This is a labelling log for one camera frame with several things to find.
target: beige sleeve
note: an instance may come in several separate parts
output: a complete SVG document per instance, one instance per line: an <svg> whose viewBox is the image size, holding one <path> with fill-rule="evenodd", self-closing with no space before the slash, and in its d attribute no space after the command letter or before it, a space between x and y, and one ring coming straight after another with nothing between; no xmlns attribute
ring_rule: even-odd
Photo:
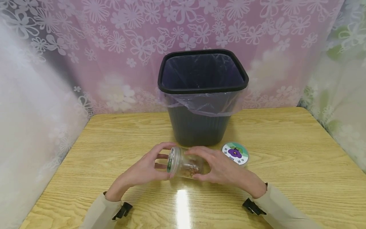
<svg viewBox="0 0 366 229"><path fill-rule="evenodd" d="M79 229L113 229L117 223L112 218L121 209L122 201L110 202L100 194L92 203Z"/></svg>
<svg viewBox="0 0 366 229"><path fill-rule="evenodd" d="M320 229L307 215L297 209L276 187L268 184L267 192L252 200L267 215L263 218L274 229Z"/></svg>

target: glass jar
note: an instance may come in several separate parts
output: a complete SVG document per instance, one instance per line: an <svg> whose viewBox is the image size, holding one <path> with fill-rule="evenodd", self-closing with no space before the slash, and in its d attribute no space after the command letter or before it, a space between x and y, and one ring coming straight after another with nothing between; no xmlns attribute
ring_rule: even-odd
<svg viewBox="0 0 366 229"><path fill-rule="evenodd" d="M206 174L205 160L196 155L185 155L187 149L173 147L168 157L167 172L178 177L192 179L194 174Z"/></svg>

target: wooden table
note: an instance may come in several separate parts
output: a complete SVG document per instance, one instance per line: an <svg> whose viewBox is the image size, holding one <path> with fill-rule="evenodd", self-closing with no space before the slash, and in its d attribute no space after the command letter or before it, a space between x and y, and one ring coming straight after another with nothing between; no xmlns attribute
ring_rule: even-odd
<svg viewBox="0 0 366 229"><path fill-rule="evenodd" d="M168 113L95 115L21 228L77 228L94 199L162 141L174 141ZM324 228L366 228L366 175L307 110L243 110L231 118L227 141L244 144L248 168ZM183 178L153 182L128 190L123 201L134 208L118 226L271 228L241 207L247 197L236 188Z"/></svg>

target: nut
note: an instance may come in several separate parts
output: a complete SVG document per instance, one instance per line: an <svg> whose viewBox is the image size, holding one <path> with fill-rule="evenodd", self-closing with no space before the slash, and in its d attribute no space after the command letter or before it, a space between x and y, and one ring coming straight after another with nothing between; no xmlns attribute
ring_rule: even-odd
<svg viewBox="0 0 366 229"><path fill-rule="evenodd" d="M200 173L200 168L195 160L189 160L189 164L183 167L182 175L187 178L192 178L194 174Z"/></svg>

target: trash can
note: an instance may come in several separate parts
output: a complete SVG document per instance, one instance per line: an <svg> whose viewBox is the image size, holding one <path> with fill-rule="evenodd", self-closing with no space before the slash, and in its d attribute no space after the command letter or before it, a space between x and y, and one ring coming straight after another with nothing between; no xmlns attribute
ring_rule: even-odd
<svg viewBox="0 0 366 229"><path fill-rule="evenodd" d="M215 145L232 114L241 110L248 75L234 53L224 49L167 54L160 66L160 100L167 107L180 145Z"/></svg>

